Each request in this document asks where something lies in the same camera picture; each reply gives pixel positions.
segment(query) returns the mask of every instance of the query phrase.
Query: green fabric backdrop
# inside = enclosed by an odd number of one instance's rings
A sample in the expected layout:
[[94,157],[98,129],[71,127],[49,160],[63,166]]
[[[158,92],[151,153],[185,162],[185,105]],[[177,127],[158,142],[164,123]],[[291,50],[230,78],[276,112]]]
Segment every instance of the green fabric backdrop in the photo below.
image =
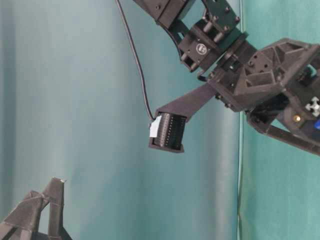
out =
[[[320,1],[245,0],[248,40],[263,48],[289,37],[320,43]],[[244,125],[240,189],[243,240],[320,237],[320,158]]]
[[[122,2],[151,108],[200,86],[167,34]],[[75,240],[237,237],[239,115],[213,100],[188,123],[185,154],[148,149],[114,1],[1,0],[0,27],[1,218],[55,176],[68,180],[64,224]]]

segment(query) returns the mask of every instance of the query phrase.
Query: screw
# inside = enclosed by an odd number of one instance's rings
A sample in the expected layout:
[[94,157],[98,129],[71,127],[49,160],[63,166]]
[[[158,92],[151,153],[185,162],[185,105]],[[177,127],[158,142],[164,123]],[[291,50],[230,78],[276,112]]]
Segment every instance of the screw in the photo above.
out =
[[293,121],[294,121],[295,123],[299,123],[301,120],[302,120],[302,118],[301,118],[300,115],[295,115],[295,116],[293,117]]

